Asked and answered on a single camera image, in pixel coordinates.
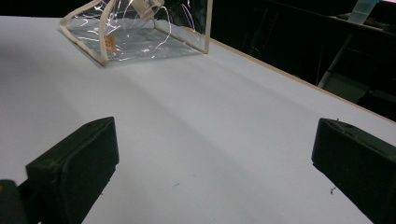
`white table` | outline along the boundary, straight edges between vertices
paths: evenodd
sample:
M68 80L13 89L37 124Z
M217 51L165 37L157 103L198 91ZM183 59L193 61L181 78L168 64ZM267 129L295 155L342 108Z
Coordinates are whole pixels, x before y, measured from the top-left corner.
M0 178L114 116L120 164L84 223L371 223L312 165L318 119L396 145L394 122L215 42L102 68L58 21L0 17Z

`white surface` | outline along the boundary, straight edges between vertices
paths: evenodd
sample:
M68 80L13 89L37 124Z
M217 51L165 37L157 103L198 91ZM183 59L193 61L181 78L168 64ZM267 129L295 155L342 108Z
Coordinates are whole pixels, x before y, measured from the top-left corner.
M58 19L0 17L0 178L114 116L120 164L84 223L371 223L312 165L319 118L396 125L211 44L101 68Z

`label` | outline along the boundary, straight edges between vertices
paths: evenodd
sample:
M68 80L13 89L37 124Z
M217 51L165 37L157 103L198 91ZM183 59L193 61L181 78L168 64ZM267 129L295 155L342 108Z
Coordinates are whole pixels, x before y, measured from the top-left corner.
M111 52L116 51L116 37L114 35L105 36L106 49Z

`plastic bag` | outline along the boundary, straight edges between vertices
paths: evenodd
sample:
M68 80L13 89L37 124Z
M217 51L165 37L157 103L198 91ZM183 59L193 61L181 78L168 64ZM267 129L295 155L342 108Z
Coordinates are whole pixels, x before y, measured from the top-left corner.
M97 62L208 53L213 0L93 0L61 19Z

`plastic sheet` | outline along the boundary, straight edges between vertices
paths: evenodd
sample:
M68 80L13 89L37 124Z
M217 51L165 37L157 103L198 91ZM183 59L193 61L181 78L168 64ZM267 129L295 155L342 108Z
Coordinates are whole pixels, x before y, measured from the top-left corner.
M211 8L212 0L93 0L60 25L101 64L171 58L208 53Z

